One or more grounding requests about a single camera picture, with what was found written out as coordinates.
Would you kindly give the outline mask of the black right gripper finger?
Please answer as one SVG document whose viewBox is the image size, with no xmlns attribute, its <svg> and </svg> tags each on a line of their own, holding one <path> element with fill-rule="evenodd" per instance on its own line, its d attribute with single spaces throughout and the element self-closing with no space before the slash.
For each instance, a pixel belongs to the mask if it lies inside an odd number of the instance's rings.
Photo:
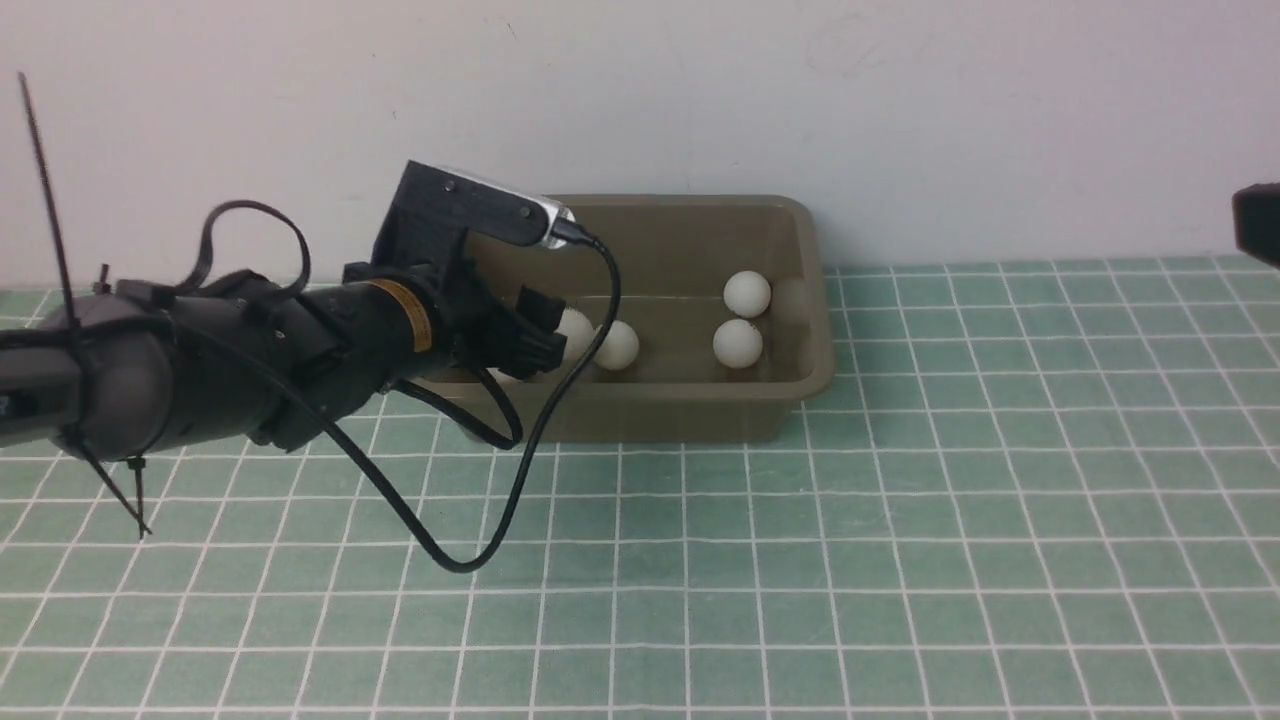
<svg viewBox="0 0 1280 720">
<path fill-rule="evenodd" d="M 1247 256 L 1279 269 L 1280 183 L 1258 183 L 1231 196 L 1236 247 Z"/>
</svg>

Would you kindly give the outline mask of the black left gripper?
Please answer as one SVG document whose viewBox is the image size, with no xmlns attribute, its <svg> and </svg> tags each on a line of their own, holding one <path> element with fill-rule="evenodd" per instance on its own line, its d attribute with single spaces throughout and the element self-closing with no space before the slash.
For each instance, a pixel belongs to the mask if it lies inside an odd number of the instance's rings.
<svg viewBox="0 0 1280 720">
<path fill-rule="evenodd" d="M 557 331 L 566 301 L 521 286 L 512 307 L 468 258 L 443 269 L 360 263 L 353 281 L 310 290 L 300 304 L 317 323 L 300 336 L 300 389 L 333 420 L 388 386 L 442 369 L 526 380 L 564 360 L 567 338 Z"/>
</svg>

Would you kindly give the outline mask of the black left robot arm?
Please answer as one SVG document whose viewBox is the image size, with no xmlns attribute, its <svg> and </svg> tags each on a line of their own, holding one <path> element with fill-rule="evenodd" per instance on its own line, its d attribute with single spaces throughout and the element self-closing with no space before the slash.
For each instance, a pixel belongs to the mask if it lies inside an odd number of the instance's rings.
<svg viewBox="0 0 1280 720">
<path fill-rule="evenodd" d="M 3 445 L 49 439 L 104 461 L 244 436 L 285 452 L 321 427 L 257 373 L 205 348 L 210 334 L 269 366 L 329 421 L 440 370 L 557 369 L 564 300 L 522 287 L 513 304 L 466 254 L 465 228 L 388 214 L 366 263 L 300 290 L 243 269 L 175 286 L 119 281 L 3 332 Z"/>
</svg>

